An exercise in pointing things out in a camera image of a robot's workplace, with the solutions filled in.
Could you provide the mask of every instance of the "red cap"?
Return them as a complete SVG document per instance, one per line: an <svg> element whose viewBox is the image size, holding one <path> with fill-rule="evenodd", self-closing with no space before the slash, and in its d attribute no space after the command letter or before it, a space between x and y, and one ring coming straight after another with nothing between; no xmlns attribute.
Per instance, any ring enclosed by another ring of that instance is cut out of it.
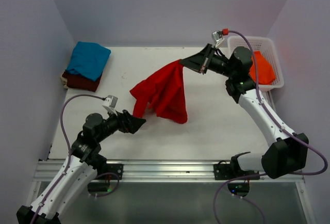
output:
<svg viewBox="0 0 330 224"><path fill-rule="evenodd" d="M229 33L229 30L228 29L223 29L222 30L222 35L227 36L228 33Z"/></svg>

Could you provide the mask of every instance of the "cable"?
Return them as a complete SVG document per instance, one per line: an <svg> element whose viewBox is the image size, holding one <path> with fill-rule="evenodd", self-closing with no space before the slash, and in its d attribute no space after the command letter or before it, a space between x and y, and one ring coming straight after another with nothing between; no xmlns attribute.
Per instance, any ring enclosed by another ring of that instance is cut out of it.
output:
<svg viewBox="0 0 330 224"><path fill-rule="evenodd" d="M246 37L242 33L238 32L238 31L234 31L234 30L229 30L229 33L235 33L235 34L238 34L240 37L242 37L243 40L247 43L250 51L252 52L252 56L253 56L253 60L254 60L254 67L255 67L255 71L256 71L256 91L257 91L258 100L259 100L260 104L262 105L263 109L265 110L265 112L267 113L267 115L270 117L270 119L272 119L272 121L276 124L276 126L281 129L282 128L282 125L270 113L270 111L267 109L267 107L265 106L265 104L262 103L260 92L259 92L258 65L257 65L257 60L256 60L256 57L254 55L254 52L253 52L253 49L252 49L251 44L249 43L249 41L246 39ZM284 132L286 135L288 135L290 138L294 139L295 141L299 142L301 145L307 147L308 149L311 149L318 156L320 156L323 159L323 162L324 162L324 167L321 170L319 170L319 171L316 171L316 172L293 172L292 174L295 174L295 175L319 175L321 173L324 173L327 170L327 168L328 168L328 161L327 161L326 157L321 152L319 152L317 149L313 148L311 145L306 144L305 142L303 142L299 138L295 137L293 134L291 134L290 132L286 131L285 129L282 129L282 132Z"/></svg>
<svg viewBox="0 0 330 224"><path fill-rule="evenodd" d="M75 95L71 98L69 98L64 104L63 104L63 107L62 107L62 110L61 110L61 113L60 113L60 125L61 125L61 129L62 129L62 132L63 132L63 135L64 135L64 138L65 138L65 141L67 143L67 146L68 146L68 163L64 169L64 174L66 174L69 166L70 166L70 163L71 163L71 146L70 146L70 142L69 142L69 139L68 139L68 136L67 136L67 133L65 132L65 129L64 129L64 125L63 125L63 113L64 113L64 109L66 107L66 105L73 99L77 98L77 97L92 97L92 98L96 98L96 99L101 99L101 100L104 100L104 98L101 98L99 96L94 96L94 95L91 95L91 94L78 94L78 95ZM41 200L40 202L40 205L39 207L37 208L35 214L33 215L33 218L30 222L30 224L34 224L36 219L37 219L37 216L38 216L38 213L39 211L41 210L41 207L42 205L45 203L47 197L51 194L51 192L53 191L53 189L56 187L56 185L58 185L58 183L61 181L61 179L64 177L64 174L61 174L59 176L59 178L55 181L55 183L51 186L51 188L49 189L49 191L45 194L45 196L43 197L43 199Z"/></svg>
<svg viewBox="0 0 330 224"><path fill-rule="evenodd" d="M106 197L106 196L109 196L110 194L114 193L114 192L116 191L116 189L118 188L118 186L119 186L119 180L120 180L120 179L119 179L119 176L118 176L117 174L115 174L115 173L112 173L112 172L103 173L103 174L101 174L101 175L98 175L95 179L98 179L98 178L100 178L100 177L107 176L107 175L115 176L115 177L117 178L117 184L115 185L115 187L113 188L112 191L110 191L110 192L108 192L108 193L105 193L105 194L103 194L103 195L95 194L94 197L99 198L99 197Z"/></svg>
<svg viewBox="0 0 330 224"><path fill-rule="evenodd" d="M220 49L216 49L216 54L219 55L219 56L223 56L223 57L226 57Z"/></svg>
<svg viewBox="0 0 330 224"><path fill-rule="evenodd" d="M263 173L263 174L253 174L253 175L241 176L241 177L237 177L237 178L234 178L234 179L230 179L230 180L227 180L226 182L224 182L224 183L223 183L223 184L217 189L217 191L216 191L216 193L214 194L214 197L213 197L213 213L214 213L214 217L216 218L218 224L221 224L221 221L220 221L220 219L219 219L219 217L218 217L218 215L217 215L217 210L216 210L216 200L217 200L217 196L218 196L220 190L221 190L226 184L228 184L228 183L230 183L230 182L232 182L232 181L235 181L235 180L250 179L250 178L261 177L261 176L266 176L266 173ZM264 214L264 212L261 210L261 208L259 208L259 207L257 206L256 203L254 203L252 200L247 199L247 198L244 198L244 197L241 198L240 196L237 196L237 195L234 195L234 196L236 196L237 198L243 199L243 200L249 202L250 204L252 204L254 207L256 207L256 208L259 210L259 212L261 213L261 215L262 215L263 223L266 223L266 217L265 217L265 214Z"/></svg>

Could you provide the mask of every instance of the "stack of folded clothes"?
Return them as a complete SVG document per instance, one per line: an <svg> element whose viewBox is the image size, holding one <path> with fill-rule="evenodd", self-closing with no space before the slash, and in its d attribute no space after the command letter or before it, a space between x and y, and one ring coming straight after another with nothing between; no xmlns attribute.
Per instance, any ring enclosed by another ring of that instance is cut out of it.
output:
<svg viewBox="0 0 330 224"><path fill-rule="evenodd" d="M78 42L61 76L64 87L95 92L110 53L111 50L97 43Z"/></svg>

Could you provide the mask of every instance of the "dark red folded cloth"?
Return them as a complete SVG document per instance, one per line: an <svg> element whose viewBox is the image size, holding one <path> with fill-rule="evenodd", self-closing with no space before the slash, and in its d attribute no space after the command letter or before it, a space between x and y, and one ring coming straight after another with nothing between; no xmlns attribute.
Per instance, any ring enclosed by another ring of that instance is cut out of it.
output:
<svg viewBox="0 0 330 224"><path fill-rule="evenodd" d="M92 81L81 75L64 72L61 79L65 88L75 88L96 92L97 87L100 84L101 77L102 75L96 81Z"/></svg>
<svg viewBox="0 0 330 224"><path fill-rule="evenodd" d="M148 106L157 117L171 119L177 123L188 120L184 91L183 66L179 60L159 69L138 83L130 93L136 98L133 115L142 117Z"/></svg>

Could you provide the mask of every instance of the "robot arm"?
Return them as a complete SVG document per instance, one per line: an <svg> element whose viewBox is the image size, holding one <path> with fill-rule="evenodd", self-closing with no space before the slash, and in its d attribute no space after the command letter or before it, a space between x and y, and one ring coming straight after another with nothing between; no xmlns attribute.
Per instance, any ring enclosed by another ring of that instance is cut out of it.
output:
<svg viewBox="0 0 330 224"><path fill-rule="evenodd" d="M249 76L252 66L251 51L245 47L237 47L228 59L216 54L219 39L215 39L215 42L217 44L215 47L207 44L199 53L182 59L180 63L198 73L205 74L211 70L227 76L228 80L225 84L228 94L252 117L269 146L265 154L251 151L237 154L231 158L230 164L219 163L217 170L228 173L231 178L255 174L254 171L264 171L269 177L276 179L304 168L307 148L282 130L285 129L305 143L308 143L308 139L303 133L296 134L285 125L269 104L262 99L262 104L269 110L272 119L259 102L256 85ZM278 128L274 120L281 123L282 127Z"/></svg>
<svg viewBox="0 0 330 224"><path fill-rule="evenodd" d="M19 224L60 224L61 217L81 191L96 176L109 171L107 159L98 154L100 142L118 130L134 134L145 123L126 110L117 112L116 102L116 97L108 96L103 103L108 119L97 113L86 118L83 130L71 146L70 159L66 158L61 170L30 207L21 206L16 214Z"/></svg>

